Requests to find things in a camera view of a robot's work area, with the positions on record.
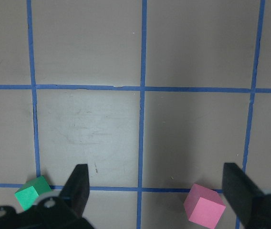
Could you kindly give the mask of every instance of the pink cube top face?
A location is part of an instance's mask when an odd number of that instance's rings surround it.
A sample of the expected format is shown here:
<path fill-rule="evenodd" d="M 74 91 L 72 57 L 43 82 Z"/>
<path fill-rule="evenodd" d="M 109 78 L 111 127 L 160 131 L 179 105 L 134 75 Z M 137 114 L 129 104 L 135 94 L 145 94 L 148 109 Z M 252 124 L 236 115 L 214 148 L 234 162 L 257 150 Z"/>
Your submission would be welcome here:
<path fill-rule="evenodd" d="M 214 229 L 226 206 L 219 194 L 213 190 L 194 184 L 184 202 L 188 220 Z"/>

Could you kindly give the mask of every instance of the green cube top face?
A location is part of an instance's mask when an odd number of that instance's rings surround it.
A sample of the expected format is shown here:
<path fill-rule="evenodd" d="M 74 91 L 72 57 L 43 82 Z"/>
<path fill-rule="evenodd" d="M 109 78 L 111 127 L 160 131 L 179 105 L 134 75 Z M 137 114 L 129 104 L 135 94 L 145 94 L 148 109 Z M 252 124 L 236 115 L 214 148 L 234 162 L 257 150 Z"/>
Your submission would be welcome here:
<path fill-rule="evenodd" d="M 18 191 L 15 192 L 15 197 L 19 201 L 24 210 L 29 209 L 35 199 L 42 193 L 51 191 L 49 184 L 44 176 L 26 182 Z"/>

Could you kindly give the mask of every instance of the vertical blue tape line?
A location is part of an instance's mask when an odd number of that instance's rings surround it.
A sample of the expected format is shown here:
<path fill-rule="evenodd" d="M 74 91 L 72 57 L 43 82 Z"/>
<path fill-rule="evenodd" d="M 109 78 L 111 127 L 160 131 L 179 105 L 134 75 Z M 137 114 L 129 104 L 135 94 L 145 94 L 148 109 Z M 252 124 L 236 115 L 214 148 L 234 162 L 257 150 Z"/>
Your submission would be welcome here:
<path fill-rule="evenodd" d="M 33 42 L 33 34 L 32 34 L 31 0 L 27 0 L 26 5 L 27 5 L 30 70 L 31 70 L 31 94 L 32 94 L 32 111 L 33 111 L 33 126 L 34 126 L 35 163 L 36 163 L 36 176 L 39 177 L 41 175 L 41 171 L 40 171 L 40 155 L 39 155 L 39 139 L 38 139 L 37 90 L 36 90 L 36 80 L 35 80 L 35 62 L 34 62 L 34 42 Z"/>
<path fill-rule="evenodd" d="M 138 192 L 136 209 L 136 228 L 141 229 L 142 183 L 143 183 L 143 147 L 144 147 L 144 109 L 145 109 L 145 74 L 146 74 L 146 20 L 147 0 L 142 0 L 142 50 L 140 82 L 140 120 L 139 120 L 139 159 L 138 159 Z"/>
<path fill-rule="evenodd" d="M 254 104 L 255 92 L 256 92 L 256 79 L 257 79 L 257 71 L 258 71 L 259 56 L 260 56 L 261 34 L 262 34 L 262 29 L 263 29 L 264 11 L 265 11 L 265 0 L 261 0 L 260 11 L 259 11 L 259 21 L 258 21 L 257 34 L 256 34 L 255 54 L 254 54 L 254 61 L 253 61 L 251 93 L 250 93 L 250 102 L 249 102 L 249 109 L 248 109 L 244 156 L 243 156 L 243 161 L 242 161 L 242 170 L 244 172 L 246 172 L 248 153 L 249 153 L 249 143 L 250 143 L 250 134 L 251 134 L 251 127 L 252 127 L 252 116 L 253 116 L 253 104 Z M 239 229 L 239 228 L 240 228 L 240 220 L 236 218 L 235 229 Z"/>

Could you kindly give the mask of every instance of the block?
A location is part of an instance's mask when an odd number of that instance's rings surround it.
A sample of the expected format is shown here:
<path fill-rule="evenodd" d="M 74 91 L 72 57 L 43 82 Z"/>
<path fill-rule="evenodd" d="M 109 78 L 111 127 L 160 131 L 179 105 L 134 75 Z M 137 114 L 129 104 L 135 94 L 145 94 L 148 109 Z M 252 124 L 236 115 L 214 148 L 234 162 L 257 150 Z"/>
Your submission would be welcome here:
<path fill-rule="evenodd" d="M 42 193 L 51 191 L 49 184 L 44 176 L 26 182 L 18 191 L 15 192 L 15 197 L 19 201 L 24 210 L 29 209 L 35 199 Z"/>
<path fill-rule="evenodd" d="M 194 184 L 184 202 L 184 208 L 189 221 L 214 229 L 226 206 L 217 192 Z"/>

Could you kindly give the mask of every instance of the gray floor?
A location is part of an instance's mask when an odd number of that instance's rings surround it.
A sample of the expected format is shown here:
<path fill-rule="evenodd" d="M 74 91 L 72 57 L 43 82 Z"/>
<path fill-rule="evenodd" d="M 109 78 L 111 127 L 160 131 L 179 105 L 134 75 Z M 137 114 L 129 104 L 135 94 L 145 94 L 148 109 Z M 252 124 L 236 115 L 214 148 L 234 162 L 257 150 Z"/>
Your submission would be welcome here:
<path fill-rule="evenodd" d="M 271 188 L 271 0 L 0 0 L 0 205 L 88 163 L 97 229 L 203 228 L 193 183 L 234 229 L 224 162 Z"/>

